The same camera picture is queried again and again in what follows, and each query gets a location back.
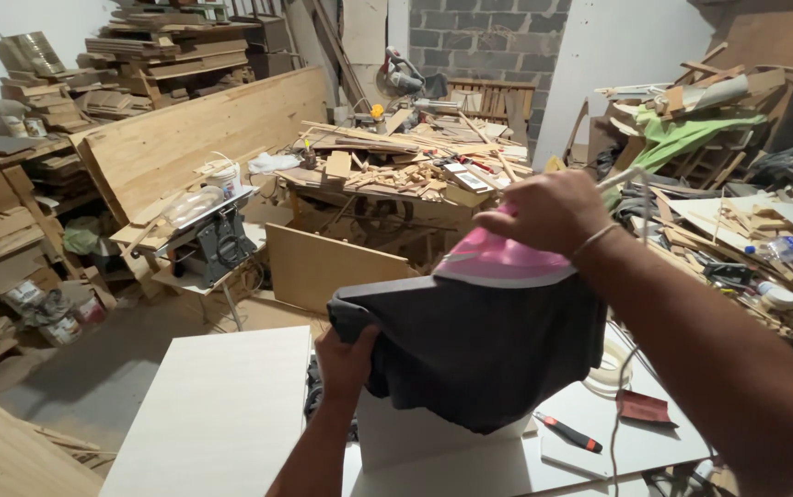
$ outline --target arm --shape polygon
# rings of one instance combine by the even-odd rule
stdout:
[[[266,497],[337,497],[342,493],[344,448],[359,392],[369,378],[378,331],[369,326],[355,344],[330,327],[314,342],[323,378],[323,401],[273,480]]]
[[[754,495],[793,495],[793,350],[729,299],[670,266],[611,223],[581,172],[505,191],[518,214],[477,222],[573,264],[632,331],[700,433]]]

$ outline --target dark gray cloth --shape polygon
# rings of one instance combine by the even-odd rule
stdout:
[[[504,289],[441,277],[340,288],[328,303],[342,341],[381,334],[367,388],[398,410],[425,407],[489,434],[599,367],[606,306],[579,275]]]

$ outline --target bracelet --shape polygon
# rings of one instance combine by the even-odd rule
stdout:
[[[586,242],[581,243],[580,247],[578,247],[578,249],[575,250],[573,254],[571,254],[571,256],[568,258],[568,260],[573,261],[578,256],[578,254],[580,254],[580,252],[583,249],[586,249],[590,244],[592,244],[595,241],[599,240],[601,237],[603,237],[606,234],[608,234],[609,231],[611,231],[611,230],[613,230],[613,229],[615,229],[617,227],[620,227],[620,225],[618,225],[617,223],[611,223],[610,225],[607,225],[604,228],[602,228],[601,230],[599,230],[599,232],[597,232],[596,234],[592,235],[590,238],[587,238]]]

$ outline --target pink iron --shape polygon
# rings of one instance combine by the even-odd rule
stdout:
[[[502,204],[501,212],[515,214]],[[493,288],[547,287],[576,272],[568,260],[475,228],[457,243],[434,269],[433,275]]]

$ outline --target cinder block wall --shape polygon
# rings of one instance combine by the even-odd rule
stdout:
[[[424,75],[534,82],[529,152],[544,119],[571,0],[411,0],[410,58]]]

